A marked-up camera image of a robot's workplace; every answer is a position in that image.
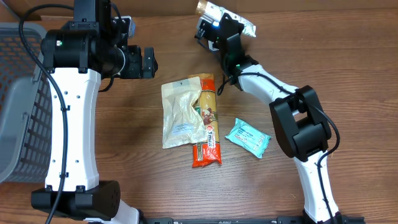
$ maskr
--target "translucent plastic bag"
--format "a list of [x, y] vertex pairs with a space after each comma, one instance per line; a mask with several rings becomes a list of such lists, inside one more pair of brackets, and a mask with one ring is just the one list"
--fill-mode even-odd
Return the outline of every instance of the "translucent plastic bag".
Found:
[[162, 85], [163, 148], [206, 139], [206, 129], [193, 105], [199, 99], [199, 77]]

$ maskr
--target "gray tray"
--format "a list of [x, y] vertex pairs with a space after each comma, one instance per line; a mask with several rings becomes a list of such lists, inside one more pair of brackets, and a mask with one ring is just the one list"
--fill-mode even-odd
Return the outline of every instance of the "gray tray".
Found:
[[[46, 31], [26, 23], [24, 33], [39, 56]], [[0, 23], [0, 183], [43, 182], [49, 169], [51, 92], [23, 47], [17, 23]]]

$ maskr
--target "wooden table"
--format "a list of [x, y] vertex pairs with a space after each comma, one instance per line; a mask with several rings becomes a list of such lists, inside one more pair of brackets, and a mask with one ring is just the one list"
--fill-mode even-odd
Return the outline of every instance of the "wooden table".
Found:
[[[339, 127], [341, 146], [328, 166], [340, 211], [365, 216], [367, 223], [397, 223], [398, 9], [244, 16], [257, 25], [257, 38], [243, 40], [248, 53], [284, 82], [314, 87]], [[122, 199], [147, 217], [300, 215], [299, 176], [275, 138], [261, 160], [224, 139], [236, 117], [274, 136], [268, 106], [233, 86], [217, 98], [222, 166], [192, 169], [191, 146], [162, 149], [160, 86], [204, 72], [221, 84], [220, 66], [193, 38], [197, 20], [136, 18], [130, 44], [153, 46], [159, 71], [153, 80], [116, 80], [99, 94], [100, 179], [119, 181]], [[63, 23], [40, 22], [47, 30]], [[1, 184], [0, 222], [43, 223], [47, 214], [30, 206], [30, 192], [43, 185]]]

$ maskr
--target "tan cap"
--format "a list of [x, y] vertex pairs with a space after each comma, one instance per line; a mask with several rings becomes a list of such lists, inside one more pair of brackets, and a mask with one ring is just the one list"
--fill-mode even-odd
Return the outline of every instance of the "tan cap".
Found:
[[207, 1], [199, 0], [196, 13], [198, 15], [203, 15], [206, 12]]

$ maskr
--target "snack package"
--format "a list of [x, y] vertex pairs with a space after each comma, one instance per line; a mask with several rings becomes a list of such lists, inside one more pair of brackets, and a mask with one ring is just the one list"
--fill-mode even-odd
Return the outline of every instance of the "snack package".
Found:
[[211, 164], [214, 161], [221, 163], [220, 139], [218, 136], [218, 115], [216, 108], [216, 88], [213, 74], [190, 75], [200, 77], [201, 89], [199, 100], [195, 104], [195, 110], [203, 119], [206, 127], [206, 141], [193, 145], [192, 167], [200, 167]]
[[234, 128], [225, 138], [242, 146], [259, 159], [262, 158], [262, 154], [267, 149], [268, 142], [271, 139], [270, 136], [258, 131], [239, 118], [235, 119]]
[[200, 93], [198, 77], [162, 85], [164, 149], [207, 138], [203, 120], [193, 108]]

